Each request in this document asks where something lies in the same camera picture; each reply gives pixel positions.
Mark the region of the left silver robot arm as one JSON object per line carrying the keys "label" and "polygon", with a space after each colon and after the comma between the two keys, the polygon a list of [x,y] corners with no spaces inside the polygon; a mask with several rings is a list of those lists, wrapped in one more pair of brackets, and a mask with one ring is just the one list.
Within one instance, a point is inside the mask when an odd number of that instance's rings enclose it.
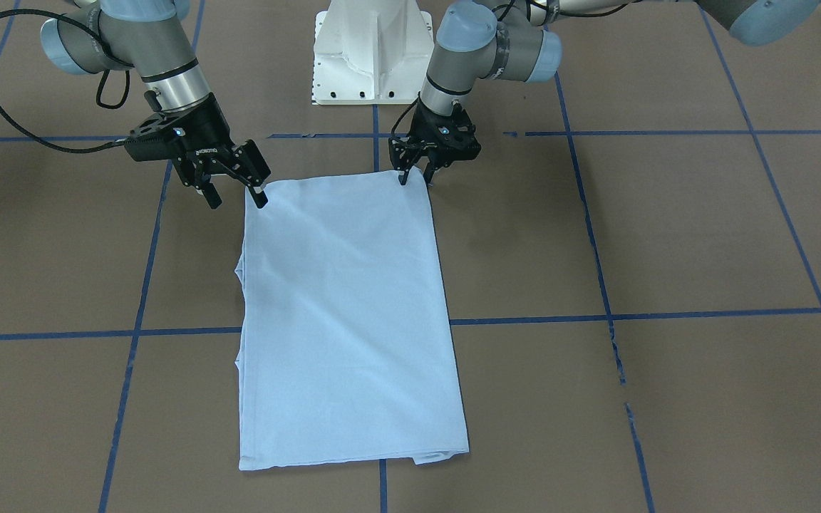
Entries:
{"label": "left silver robot arm", "polygon": [[426,184],[440,169],[481,152],[466,111],[480,79],[550,81],[562,61],[562,42],[548,26],[560,19],[601,19],[625,1],[455,1],[440,22],[420,93],[408,111],[404,137],[390,136],[390,160],[408,184],[420,160]]}

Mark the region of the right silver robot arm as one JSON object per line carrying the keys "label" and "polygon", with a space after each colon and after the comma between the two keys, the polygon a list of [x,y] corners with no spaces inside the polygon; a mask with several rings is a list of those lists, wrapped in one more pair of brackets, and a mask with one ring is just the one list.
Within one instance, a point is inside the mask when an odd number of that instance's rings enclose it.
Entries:
{"label": "right silver robot arm", "polygon": [[170,160],[187,187],[218,208],[212,178],[241,182],[258,207],[270,169],[254,142],[232,142],[230,127],[182,28],[186,1],[81,2],[64,20],[49,19],[40,32],[43,52],[62,71],[140,75],[151,115],[123,139],[137,162]]}

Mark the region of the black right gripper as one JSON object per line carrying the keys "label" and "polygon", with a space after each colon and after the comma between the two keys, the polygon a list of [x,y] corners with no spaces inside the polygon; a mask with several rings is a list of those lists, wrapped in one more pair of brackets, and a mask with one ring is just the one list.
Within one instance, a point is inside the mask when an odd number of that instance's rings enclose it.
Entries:
{"label": "black right gripper", "polygon": [[195,188],[209,208],[222,204],[212,176],[231,170],[261,209],[268,203],[264,182],[271,170],[253,140],[232,146],[230,127],[212,92],[195,106],[151,114],[124,139],[124,149],[136,162],[169,160],[182,184]]}

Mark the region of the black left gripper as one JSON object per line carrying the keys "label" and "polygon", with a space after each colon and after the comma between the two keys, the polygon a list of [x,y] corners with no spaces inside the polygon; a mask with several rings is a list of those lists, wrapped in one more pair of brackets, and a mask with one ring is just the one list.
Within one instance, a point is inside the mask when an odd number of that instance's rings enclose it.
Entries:
{"label": "black left gripper", "polygon": [[401,113],[390,133],[390,161],[398,172],[398,182],[407,185],[408,176],[421,158],[425,184],[431,185],[437,172],[456,160],[473,160],[481,152],[476,126],[466,109],[454,101],[450,114],[434,113],[420,98]]}

